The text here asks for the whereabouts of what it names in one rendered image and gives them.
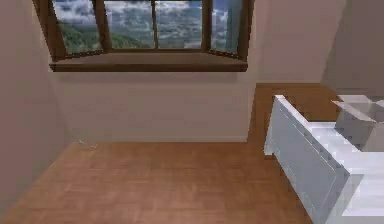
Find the white chest of drawers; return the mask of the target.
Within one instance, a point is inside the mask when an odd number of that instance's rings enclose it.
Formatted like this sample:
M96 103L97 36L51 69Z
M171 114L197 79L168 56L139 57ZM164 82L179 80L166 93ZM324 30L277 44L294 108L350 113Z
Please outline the white chest of drawers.
M384 153L361 152L334 122L311 122L274 97L264 145L313 224L384 224Z

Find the white open box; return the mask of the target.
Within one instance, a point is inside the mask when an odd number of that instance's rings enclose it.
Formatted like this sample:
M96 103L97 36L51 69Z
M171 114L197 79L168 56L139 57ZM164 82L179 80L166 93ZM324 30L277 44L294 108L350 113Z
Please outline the white open box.
M339 95L335 129L361 152L384 153L384 99Z

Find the brown wooden bay window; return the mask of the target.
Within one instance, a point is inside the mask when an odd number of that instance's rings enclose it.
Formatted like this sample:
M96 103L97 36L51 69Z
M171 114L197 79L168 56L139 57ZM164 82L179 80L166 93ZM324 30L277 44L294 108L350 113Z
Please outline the brown wooden bay window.
M31 0L54 72L243 72L255 0Z

